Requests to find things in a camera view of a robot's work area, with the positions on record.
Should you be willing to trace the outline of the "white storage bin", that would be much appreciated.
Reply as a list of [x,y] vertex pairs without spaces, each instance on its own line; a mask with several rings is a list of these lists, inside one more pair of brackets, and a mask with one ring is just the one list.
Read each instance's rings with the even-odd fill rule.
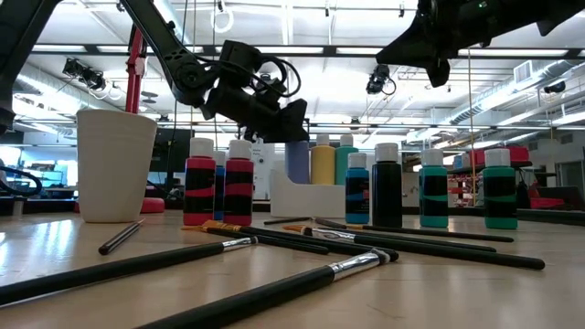
[[275,218],[344,218],[345,188],[296,184],[280,170],[271,170],[270,208]]

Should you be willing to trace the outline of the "wide orange bristle paintbrush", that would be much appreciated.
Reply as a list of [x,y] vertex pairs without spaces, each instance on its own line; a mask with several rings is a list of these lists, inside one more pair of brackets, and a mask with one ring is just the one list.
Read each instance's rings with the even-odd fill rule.
[[221,233],[225,236],[256,236],[258,239],[271,238],[287,241],[293,244],[305,244],[327,248],[330,252],[355,256],[373,249],[372,246],[360,245],[352,242],[338,242],[327,239],[307,237],[300,234],[284,233],[274,230],[253,227],[241,227],[230,224],[223,224],[215,221],[207,221],[199,227],[207,233]]

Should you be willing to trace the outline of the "black paintbrush silver ferrule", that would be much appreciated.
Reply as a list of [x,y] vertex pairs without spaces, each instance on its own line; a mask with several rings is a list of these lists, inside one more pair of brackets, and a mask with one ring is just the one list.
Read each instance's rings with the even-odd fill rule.
[[541,259],[500,254],[491,251],[433,245],[429,243],[412,242],[400,239],[375,238],[359,234],[339,232],[331,229],[310,228],[305,226],[298,228],[298,231],[305,236],[319,239],[351,242],[373,247],[394,249],[396,251],[405,251],[409,253],[444,257],[449,259],[468,260],[538,271],[543,270],[546,267],[546,263]]
[[347,260],[261,285],[227,298],[216,300],[135,329],[220,329],[320,290],[357,273],[397,260],[398,253],[371,249]]
[[257,243],[258,239],[256,237],[232,239],[194,247],[172,249],[73,271],[65,271],[33,280],[20,281],[0,286],[0,306],[97,282],[156,271],[192,260],[215,256],[226,251],[247,248]]

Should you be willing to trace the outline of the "small light blue paint bottle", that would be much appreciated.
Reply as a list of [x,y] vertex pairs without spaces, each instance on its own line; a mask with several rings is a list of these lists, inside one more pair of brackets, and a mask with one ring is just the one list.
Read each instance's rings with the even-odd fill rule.
[[346,171],[346,222],[349,224],[368,224],[369,215],[369,172],[367,155],[351,153],[348,155]]

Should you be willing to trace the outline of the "small dark blue paint bottle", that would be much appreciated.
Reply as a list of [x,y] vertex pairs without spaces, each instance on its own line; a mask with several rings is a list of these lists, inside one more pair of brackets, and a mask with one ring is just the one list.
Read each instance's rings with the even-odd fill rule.
[[216,221],[222,221],[224,217],[226,153],[224,151],[215,151],[214,161],[216,163],[214,219]]

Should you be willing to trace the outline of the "small red paint bottle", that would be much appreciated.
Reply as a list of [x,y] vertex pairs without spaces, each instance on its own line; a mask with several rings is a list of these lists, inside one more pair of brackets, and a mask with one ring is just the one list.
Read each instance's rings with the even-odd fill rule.
[[250,226],[254,193],[252,144],[246,140],[229,142],[226,162],[224,219],[225,223]]
[[211,139],[190,139],[183,209],[185,226],[199,226],[214,218],[216,162],[213,147]]

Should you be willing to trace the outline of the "large blue paint bottle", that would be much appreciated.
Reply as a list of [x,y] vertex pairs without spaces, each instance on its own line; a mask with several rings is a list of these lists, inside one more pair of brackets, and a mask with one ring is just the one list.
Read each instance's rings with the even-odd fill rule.
[[309,143],[307,141],[285,144],[285,171],[295,184],[309,183]]

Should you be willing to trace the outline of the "small teal paint bottle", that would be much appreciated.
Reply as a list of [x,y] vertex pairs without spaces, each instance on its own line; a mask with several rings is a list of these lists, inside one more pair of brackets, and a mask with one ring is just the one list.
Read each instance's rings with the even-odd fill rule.
[[421,153],[420,225],[425,228],[448,227],[448,178],[443,152],[427,149]]

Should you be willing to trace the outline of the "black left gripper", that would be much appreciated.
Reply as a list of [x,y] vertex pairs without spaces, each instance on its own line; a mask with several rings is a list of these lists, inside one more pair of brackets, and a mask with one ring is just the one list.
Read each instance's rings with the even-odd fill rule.
[[281,107],[286,88],[279,79],[266,80],[240,68],[214,68],[200,78],[206,119],[223,115],[265,143],[309,140],[303,128],[307,101],[299,99]]

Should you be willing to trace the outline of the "large teal paint bottle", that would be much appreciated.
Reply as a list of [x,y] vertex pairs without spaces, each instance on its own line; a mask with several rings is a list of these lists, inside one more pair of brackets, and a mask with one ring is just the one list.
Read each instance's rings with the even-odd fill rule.
[[353,135],[341,135],[339,146],[335,148],[335,183],[337,185],[343,186],[346,183],[348,156],[357,152],[358,149],[354,146]]

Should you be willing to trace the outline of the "shelf with red bins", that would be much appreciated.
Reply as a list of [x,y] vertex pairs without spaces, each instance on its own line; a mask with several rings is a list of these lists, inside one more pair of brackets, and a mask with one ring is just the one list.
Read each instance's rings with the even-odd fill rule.
[[561,197],[544,196],[534,181],[530,186],[522,169],[531,166],[528,150],[521,146],[506,146],[487,150],[473,150],[457,155],[449,172],[453,181],[468,184],[475,207],[496,210],[551,209],[566,205]]

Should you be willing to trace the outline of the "small black paint bottle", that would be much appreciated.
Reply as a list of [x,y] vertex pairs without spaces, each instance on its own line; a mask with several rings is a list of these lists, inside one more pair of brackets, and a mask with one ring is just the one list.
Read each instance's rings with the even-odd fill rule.
[[402,227],[402,168],[396,143],[378,143],[372,166],[372,223]]

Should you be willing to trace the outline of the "black overhead rig frame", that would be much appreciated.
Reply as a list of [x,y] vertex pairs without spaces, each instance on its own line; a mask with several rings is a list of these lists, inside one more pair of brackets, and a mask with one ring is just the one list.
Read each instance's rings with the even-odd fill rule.
[[[379,47],[353,46],[257,46],[264,54],[278,57],[373,58]],[[36,55],[60,56],[124,56],[130,54],[125,45],[37,44]],[[458,51],[457,58],[473,59],[585,59],[585,48],[469,48]]]

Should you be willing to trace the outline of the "large yellow paint bottle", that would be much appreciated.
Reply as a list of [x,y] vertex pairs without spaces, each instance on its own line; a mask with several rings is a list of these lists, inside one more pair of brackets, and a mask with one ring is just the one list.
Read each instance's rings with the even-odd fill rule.
[[329,142],[328,134],[317,134],[316,145],[311,148],[311,183],[313,185],[335,183],[335,148]]

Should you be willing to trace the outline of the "small green paint bottle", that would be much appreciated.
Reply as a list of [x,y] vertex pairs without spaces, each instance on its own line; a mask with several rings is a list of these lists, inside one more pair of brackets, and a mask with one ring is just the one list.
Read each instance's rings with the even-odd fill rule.
[[490,149],[484,156],[484,223],[487,228],[517,229],[516,172],[511,166],[510,151]]

